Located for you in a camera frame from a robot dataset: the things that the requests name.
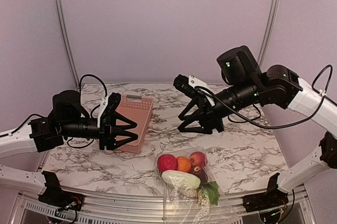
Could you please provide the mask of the pink perforated plastic basket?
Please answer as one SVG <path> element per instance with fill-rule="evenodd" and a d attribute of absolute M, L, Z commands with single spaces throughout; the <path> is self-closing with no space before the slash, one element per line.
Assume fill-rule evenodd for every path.
<path fill-rule="evenodd" d="M 103 135 L 100 150 L 139 154 L 150 123 L 154 100 L 150 97 L 111 93 L 102 98 L 97 127 Z"/>

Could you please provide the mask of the red toy apple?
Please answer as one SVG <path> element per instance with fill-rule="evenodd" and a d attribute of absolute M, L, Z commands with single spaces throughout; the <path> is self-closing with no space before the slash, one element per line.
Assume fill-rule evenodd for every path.
<path fill-rule="evenodd" d="M 193 167 L 195 166 L 206 166 L 206 155 L 201 151 L 196 151 L 190 154 L 189 161 Z"/>
<path fill-rule="evenodd" d="M 160 172 L 177 170 L 177 158 L 171 154 L 163 154 L 157 160 L 157 168 Z"/>

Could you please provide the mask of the orange toy orange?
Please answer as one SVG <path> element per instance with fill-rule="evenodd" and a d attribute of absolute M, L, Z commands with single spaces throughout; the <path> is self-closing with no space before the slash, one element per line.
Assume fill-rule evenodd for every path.
<path fill-rule="evenodd" d="M 177 171 L 189 173 L 192 168 L 190 160 L 186 157 L 177 157 Z"/>

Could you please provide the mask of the dark maroon toy fruit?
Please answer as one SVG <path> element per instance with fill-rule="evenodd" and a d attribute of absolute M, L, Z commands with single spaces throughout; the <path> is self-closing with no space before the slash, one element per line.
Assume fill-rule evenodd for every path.
<path fill-rule="evenodd" d="M 201 184 L 207 184 L 209 177 L 207 175 L 207 172 L 205 171 L 205 169 L 202 166 L 194 166 L 191 168 L 190 173 L 197 176 L 200 181 Z"/>

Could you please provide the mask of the white toy vegetable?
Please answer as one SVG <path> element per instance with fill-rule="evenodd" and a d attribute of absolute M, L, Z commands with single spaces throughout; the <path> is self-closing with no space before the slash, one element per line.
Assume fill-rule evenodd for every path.
<path fill-rule="evenodd" d="M 197 198 L 198 197 L 197 189 L 191 189 L 191 188 L 182 189 L 180 193 L 187 198 Z"/>
<path fill-rule="evenodd" d="M 197 189 L 201 185 L 200 179 L 190 173 L 167 170 L 161 174 L 163 181 L 175 189 Z"/>

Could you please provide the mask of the clear pink zip top bag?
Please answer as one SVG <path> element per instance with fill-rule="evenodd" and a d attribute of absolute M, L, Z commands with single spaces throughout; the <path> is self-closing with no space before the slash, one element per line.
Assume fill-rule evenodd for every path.
<path fill-rule="evenodd" d="M 164 223 L 241 223 L 212 174 L 203 147 L 156 155 Z"/>

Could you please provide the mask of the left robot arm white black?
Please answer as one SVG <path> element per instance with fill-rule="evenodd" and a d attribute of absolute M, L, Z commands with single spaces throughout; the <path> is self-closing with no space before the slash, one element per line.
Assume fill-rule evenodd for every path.
<path fill-rule="evenodd" d="M 115 150 L 133 142 L 138 135 L 131 129 L 137 124 L 117 112 L 120 102 L 119 93 L 104 97 L 95 119 L 81 105 L 79 92 L 63 91 L 53 96 L 48 116 L 32 114 L 17 129 L 1 134 L 1 158 L 49 151 L 70 138 L 98 140 L 100 150 Z"/>

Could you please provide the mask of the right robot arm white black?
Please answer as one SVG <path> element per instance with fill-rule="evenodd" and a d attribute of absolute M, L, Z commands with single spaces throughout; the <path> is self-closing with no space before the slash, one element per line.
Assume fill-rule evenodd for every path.
<path fill-rule="evenodd" d="M 285 172 L 269 179 L 261 203 L 272 207 L 281 194 L 327 169 L 336 168 L 336 103 L 326 92 L 315 89 L 283 65 L 273 65 L 262 72 L 250 49 L 233 48 L 217 58 L 221 75 L 228 88 L 213 93 L 209 86 L 194 76 L 178 75 L 173 85 L 190 98 L 180 113 L 180 132 L 212 134 L 224 130 L 223 119 L 250 105 L 274 104 L 312 120 L 326 130 L 319 145 L 304 159 Z"/>

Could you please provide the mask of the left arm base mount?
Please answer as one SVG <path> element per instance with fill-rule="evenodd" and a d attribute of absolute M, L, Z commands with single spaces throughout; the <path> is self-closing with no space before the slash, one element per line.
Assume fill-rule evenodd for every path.
<path fill-rule="evenodd" d="M 65 191 L 61 188 L 57 175 L 53 172 L 43 171 L 44 191 L 38 194 L 40 202 L 58 207 L 61 210 L 73 207 L 76 211 L 82 208 L 84 196 L 80 193 Z"/>

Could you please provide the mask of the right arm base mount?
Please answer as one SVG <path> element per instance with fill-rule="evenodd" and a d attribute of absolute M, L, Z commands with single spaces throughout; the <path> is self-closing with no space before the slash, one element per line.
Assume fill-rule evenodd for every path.
<path fill-rule="evenodd" d="M 277 184 L 279 175 L 280 173 L 276 173 L 269 178 L 265 192 L 245 195 L 242 198 L 243 207 L 246 212 L 265 210 L 281 206 L 289 202 L 288 193 L 282 192 Z"/>

